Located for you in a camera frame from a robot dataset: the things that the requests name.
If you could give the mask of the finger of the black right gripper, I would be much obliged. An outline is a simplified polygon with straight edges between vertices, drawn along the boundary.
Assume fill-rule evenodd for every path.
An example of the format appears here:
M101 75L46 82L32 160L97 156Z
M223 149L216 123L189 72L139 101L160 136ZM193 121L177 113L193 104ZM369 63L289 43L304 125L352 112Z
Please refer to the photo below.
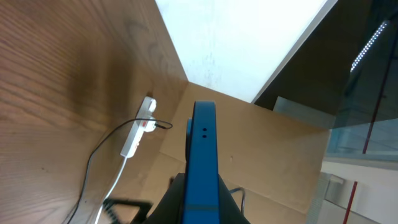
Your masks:
M127 223L127 218L132 218L130 224L141 224L147 220L153 203L145 200L107 198L102 206L111 224Z

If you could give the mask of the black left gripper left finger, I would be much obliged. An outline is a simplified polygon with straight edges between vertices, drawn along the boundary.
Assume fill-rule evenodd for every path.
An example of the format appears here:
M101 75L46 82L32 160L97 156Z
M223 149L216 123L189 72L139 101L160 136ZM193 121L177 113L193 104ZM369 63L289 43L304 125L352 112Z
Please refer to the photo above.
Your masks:
M149 224L179 224L182 219L185 174L178 173L158 206L148 216Z

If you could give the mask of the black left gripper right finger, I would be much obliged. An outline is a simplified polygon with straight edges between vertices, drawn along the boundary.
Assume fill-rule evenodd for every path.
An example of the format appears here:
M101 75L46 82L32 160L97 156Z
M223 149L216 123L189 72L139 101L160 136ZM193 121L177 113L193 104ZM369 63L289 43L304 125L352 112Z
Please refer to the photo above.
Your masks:
M244 213L239 209L238 205L232 197L232 193L242 191L243 197L241 208L244 209L246 192L242 187L229 190L221 176L218 176L219 182L219 211L221 224L249 224L249 221L244 216Z

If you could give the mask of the blue Galaxy smartphone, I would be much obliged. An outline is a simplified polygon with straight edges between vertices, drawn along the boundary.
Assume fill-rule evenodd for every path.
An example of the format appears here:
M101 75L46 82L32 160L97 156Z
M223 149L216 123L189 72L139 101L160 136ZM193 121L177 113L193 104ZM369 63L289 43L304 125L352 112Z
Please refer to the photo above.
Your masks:
M216 106L196 101L187 122L183 224L219 223Z

